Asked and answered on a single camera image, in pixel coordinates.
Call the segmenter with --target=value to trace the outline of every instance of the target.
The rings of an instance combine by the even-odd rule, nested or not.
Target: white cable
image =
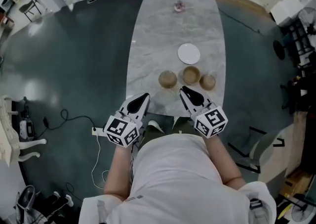
[[[97,135],[97,142],[98,142],[98,145],[99,145],[98,158],[97,158],[97,162],[95,163],[95,165],[94,165],[94,167],[93,167],[93,169],[92,169],[92,171],[91,171],[91,176],[92,176],[92,181],[93,181],[94,186],[97,187],[97,188],[99,188],[99,189],[101,189],[101,190],[103,190],[104,188],[101,188],[101,187],[99,187],[99,186],[97,186],[97,185],[95,184],[94,178],[93,178],[93,171],[94,171],[95,167],[97,166],[97,164],[98,164],[98,162],[99,162],[99,155],[100,155],[100,152],[101,152],[101,145],[100,145],[100,142],[99,142],[99,137],[98,137],[98,135]],[[104,172],[102,172],[101,176],[102,176],[102,179],[103,179],[103,181],[104,181],[104,183],[105,183],[105,179],[104,179],[104,177],[103,177],[103,173],[104,173]]]

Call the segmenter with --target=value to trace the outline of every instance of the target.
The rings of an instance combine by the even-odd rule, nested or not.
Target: white shirt
[[[127,200],[110,195],[85,198],[79,224],[275,222],[276,204],[267,186],[252,182],[237,191],[223,185],[201,137],[171,134],[148,142],[133,172]]]

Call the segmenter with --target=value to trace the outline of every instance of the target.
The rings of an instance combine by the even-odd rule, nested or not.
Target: white plate
[[[179,59],[186,64],[196,64],[200,58],[200,52],[198,48],[191,44],[185,43],[178,48]]]

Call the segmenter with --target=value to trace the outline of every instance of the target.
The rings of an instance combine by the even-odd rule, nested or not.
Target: white sleeve
[[[274,224],[277,218],[277,205],[263,182],[251,182],[238,190],[250,200],[250,224]]]
[[[79,224],[106,223],[108,215],[121,203],[121,200],[111,195],[85,198],[81,207]]]

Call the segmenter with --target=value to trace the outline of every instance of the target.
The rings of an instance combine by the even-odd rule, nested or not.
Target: shoe
[[[148,122],[148,126],[153,126],[153,127],[157,128],[160,132],[162,132],[164,134],[164,131],[160,128],[159,124],[155,120],[150,120]]]

